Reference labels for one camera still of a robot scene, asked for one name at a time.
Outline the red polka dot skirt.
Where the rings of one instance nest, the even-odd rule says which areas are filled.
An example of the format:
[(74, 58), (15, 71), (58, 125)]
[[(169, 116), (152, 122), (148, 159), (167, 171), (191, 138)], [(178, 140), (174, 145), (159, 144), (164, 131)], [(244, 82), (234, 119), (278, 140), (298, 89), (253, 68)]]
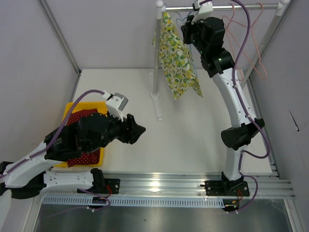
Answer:
[[(98, 112), (97, 109), (89, 109), (72, 113), (67, 121), (67, 126), (75, 122), (78, 122), (82, 117), (87, 117), (97, 112)], [(82, 153), (80, 158), (70, 159), (66, 163), (68, 167), (73, 167), (76, 165), (94, 165), (99, 163), (99, 159), (100, 159), (100, 149), (89, 154)]]

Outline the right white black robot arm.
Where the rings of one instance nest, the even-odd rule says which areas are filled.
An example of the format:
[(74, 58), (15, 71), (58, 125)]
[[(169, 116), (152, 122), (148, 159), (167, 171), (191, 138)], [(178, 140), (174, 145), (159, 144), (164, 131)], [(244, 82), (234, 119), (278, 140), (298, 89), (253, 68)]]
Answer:
[(231, 127), (221, 132), (227, 155), (220, 188), (225, 195), (231, 195), (243, 185), (244, 178), (239, 173), (241, 152), (265, 123), (251, 111), (242, 89), (237, 87), (234, 60), (223, 47), (223, 20), (216, 17), (196, 20), (190, 15), (181, 31), (183, 42), (192, 44), (200, 53), (202, 67), (218, 87), (230, 116)]

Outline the blue wire hanger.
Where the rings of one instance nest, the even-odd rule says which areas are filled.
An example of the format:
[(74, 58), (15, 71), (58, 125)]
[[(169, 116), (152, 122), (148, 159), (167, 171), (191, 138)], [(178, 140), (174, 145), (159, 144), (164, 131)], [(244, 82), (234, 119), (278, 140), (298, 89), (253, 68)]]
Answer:
[(186, 71), (189, 70), (190, 71), (190, 75), (194, 75), (195, 76), (195, 79), (197, 80), (198, 79), (198, 73), (197, 73), (197, 69), (195, 67), (195, 64), (194, 64), (194, 59), (193, 59), (193, 56), (192, 56), (192, 47), (191, 45), (187, 45), (184, 43), (183, 41), (183, 33), (182, 33), (182, 30), (181, 30), (181, 26), (184, 26), (188, 16), (192, 13), (193, 11), (190, 11), (185, 17), (182, 17), (182, 15), (177, 12), (176, 14), (178, 15), (178, 17), (176, 18), (176, 26), (178, 27), (178, 30), (179, 30), (179, 38), (181, 39), (181, 42), (182, 42), (182, 54), (180, 55), (180, 64), (181, 64), (181, 67), (184, 68)]

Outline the lemon print skirt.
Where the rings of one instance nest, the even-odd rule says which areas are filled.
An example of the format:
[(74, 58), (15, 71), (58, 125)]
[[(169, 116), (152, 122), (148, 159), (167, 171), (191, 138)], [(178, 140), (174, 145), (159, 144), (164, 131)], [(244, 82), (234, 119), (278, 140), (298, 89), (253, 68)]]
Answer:
[(203, 97), (190, 48), (183, 43), (169, 13), (163, 13), (160, 26), (158, 61), (174, 99), (179, 99), (190, 88)]

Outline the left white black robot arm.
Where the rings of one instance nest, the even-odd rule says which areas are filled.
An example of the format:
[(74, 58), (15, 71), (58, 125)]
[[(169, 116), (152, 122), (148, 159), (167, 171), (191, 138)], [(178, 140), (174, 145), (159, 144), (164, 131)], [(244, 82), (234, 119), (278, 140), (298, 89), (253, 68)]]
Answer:
[(48, 134), (40, 145), (17, 162), (0, 164), (0, 192), (14, 199), (28, 199), (49, 191), (107, 194), (104, 175), (98, 168), (87, 172), (59, 173), (49, 168), (105, 148), (114, 140), (134, 144), (146, 128), (133, 115), (124, 119), (93, 113)]

